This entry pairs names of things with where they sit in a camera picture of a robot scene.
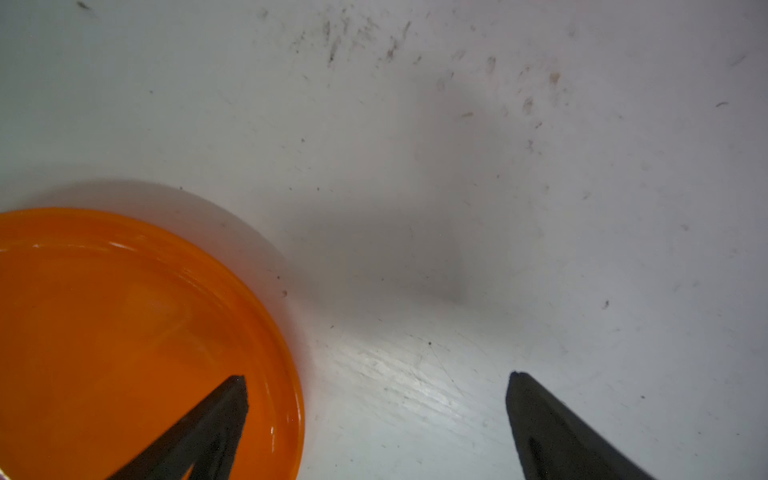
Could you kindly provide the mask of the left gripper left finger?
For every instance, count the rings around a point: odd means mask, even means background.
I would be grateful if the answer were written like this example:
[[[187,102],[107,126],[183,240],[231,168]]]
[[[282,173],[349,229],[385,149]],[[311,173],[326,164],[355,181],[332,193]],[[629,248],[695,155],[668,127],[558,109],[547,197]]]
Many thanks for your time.
[[[228,479],[249,410],[246,379],[230,376],[113,479]]]

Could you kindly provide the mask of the orange plate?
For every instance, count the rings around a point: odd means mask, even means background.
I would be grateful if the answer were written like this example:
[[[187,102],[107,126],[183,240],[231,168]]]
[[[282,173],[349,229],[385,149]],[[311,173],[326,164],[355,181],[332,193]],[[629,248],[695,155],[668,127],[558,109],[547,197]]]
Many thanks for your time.
[[[276,323],[186,240],[93,210],[1,217],[1,471],[104,479],[231,376],[249,412],[236,479],[293,479],[304,405]]]

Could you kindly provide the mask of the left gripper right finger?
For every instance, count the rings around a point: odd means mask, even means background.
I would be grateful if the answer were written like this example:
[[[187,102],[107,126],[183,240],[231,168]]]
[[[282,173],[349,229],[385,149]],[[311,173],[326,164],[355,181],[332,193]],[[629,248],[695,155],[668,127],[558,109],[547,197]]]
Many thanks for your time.
[[[527,480],[652,479],[525,372],[510,374],[506,410]]]

